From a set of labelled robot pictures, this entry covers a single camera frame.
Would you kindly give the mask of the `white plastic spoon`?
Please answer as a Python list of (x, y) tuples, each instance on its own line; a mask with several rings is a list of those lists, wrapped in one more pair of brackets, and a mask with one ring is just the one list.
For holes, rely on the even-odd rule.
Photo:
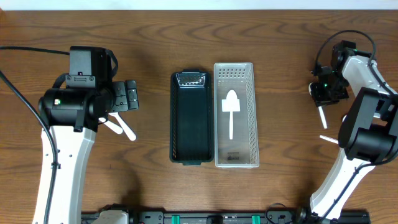
[[(311, 82), (311, 83), (309, 83), (309, 85), (308, 85), (308, 92), (310, 93), (310, 95), (312, 95), (312, 89), (311, 89), (311, 85), (312, 85), (312, 84), (313, 84), (313, 83)], [(321, 119), (321, 121), (322, 121), (323, 128), (324, 128), (324, 129), (327, 129), (327, 128), (328, 128), (328, 125), (327, 125), (326, 117), (325, 117), (325, 114), (324, 114), (324, 111), (323, 111), (322, 106), (319, 106), (319, 107), (318, 107), (318, 112), (319, 112), (319, 115), (320, 115), (320, 119)]]
[(323, 139), (323, 140), (332, 142), (332, 143), (334, 143), (334, 144), (338, 144), (338, 140), (337, 140), (337, 139), (334, 139), (334, 138), (331, 138), (331, 137), (328, 137), (328, 136), (324, 136), (324, 135), (319, 135), (319, 137), (320, 137), (321, 139)]
[(135, 141), (137, 139), (137, 136), (135, 132), (130, 128), (130, 126), (123, 120), (121, 115), (117, 112), (113, 112), (109, 114), (110, 116), (116, 118), (118, 123), (120, 124), (121, 128), (125, 132), (126, 136), (129, 138), (130, 141)]
[(234, 90), (230, 90), (224, 100), (224, 112), (229, 112), (229, 139), (233, 139), (234, 132), (234, 112), (240, 112), (240, 100)]

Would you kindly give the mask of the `white plastic fork diagonal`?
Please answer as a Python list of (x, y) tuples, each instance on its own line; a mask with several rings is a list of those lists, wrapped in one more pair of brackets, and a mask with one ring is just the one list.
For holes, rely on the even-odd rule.
[(123, 129), (122, 127), (118, 126), (117, 124), (105, 119), (105, 118), (99, 118), (99, 122), (101, 124), (104, 124), (105, 126), (107, 126), (110, 130), (112, 130), (113, 132), (115, 132), (116, 134), (122, 134), (123, 133)]

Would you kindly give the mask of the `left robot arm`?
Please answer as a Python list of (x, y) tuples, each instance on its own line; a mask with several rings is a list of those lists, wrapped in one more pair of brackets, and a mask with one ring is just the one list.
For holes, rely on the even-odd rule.
[(113, 81), (118, 61), (109, 49), (72, 46), (69, 71), (39, 100), (44, 121), (42, 170), (33, 223), (81, 223), (86, 167), (98, 127), (135, 141), (120, 116), (139, 108), (134, 80)]

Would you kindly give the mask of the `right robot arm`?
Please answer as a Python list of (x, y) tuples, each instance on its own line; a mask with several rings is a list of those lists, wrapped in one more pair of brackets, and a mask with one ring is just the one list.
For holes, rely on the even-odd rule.
[(338, 157), (310, 197), (310, 222), (337, 222), (361, 179), (397, 157), (397, 92), (383, 79), (373, 57), (343, 40), (333, 46), (329, 67), (315, 65), (318, 80), (308, 89), (316, 107), (347, 99), (348, 88), (355, 99), (338, 133)]

